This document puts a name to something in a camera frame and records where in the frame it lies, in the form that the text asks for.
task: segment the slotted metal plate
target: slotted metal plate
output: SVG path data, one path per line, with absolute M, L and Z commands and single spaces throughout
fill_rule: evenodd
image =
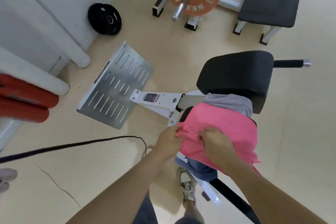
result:
M 125 42 L 82 98 L 77 112 L 120 129 L 135 106 L 129 100 L 131 94 L 143 90 L 152 73 L 153 68 Z

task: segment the black backrest pad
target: black backrest pad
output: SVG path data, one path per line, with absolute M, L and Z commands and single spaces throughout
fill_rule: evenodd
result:
M 248 51 L 208 60 L 197 81 L 203 93 L 237 94 L 252 101 L 253 113 L 263 109 L 270 85 L 274 58 L 269 52 Z

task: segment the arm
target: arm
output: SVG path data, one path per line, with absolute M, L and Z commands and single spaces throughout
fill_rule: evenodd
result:
M 154 149 L 94 200 L 83 207 L 67 224 L 131 224 L 162 164 L 174 157 L 182 145 L 175 137 L 179 126 L 166 128 Z
M 262 224 L 326 224 L 239 158 L 229 138 L 219 129 L 206 128 L 199 135 L 205 154 L 237 184 Z

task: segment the pink towel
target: pink towel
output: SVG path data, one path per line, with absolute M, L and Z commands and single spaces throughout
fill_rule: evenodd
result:
M 198 135 L 206 127 L 217 127 L 230 138 L 239 157 L 251 166 L 258 163 L 258 156 L 254 153 L 258 142 L 257 126 L 239 112 L 199 103 L 192 108 L 186 120 L 179 124 L 182 129 L 178 135 L 184 137 L 180 152 L 189 158 L 225 173 L 206 157 L 203 142 Z

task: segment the white sneaker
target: white sneaker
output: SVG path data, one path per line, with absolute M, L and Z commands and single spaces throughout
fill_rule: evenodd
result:
M 183 187 L 183 202 L 190 200 L 196 202 L 195 182 L 189 171 L 180 168 L 178 171 L 180 185 Z

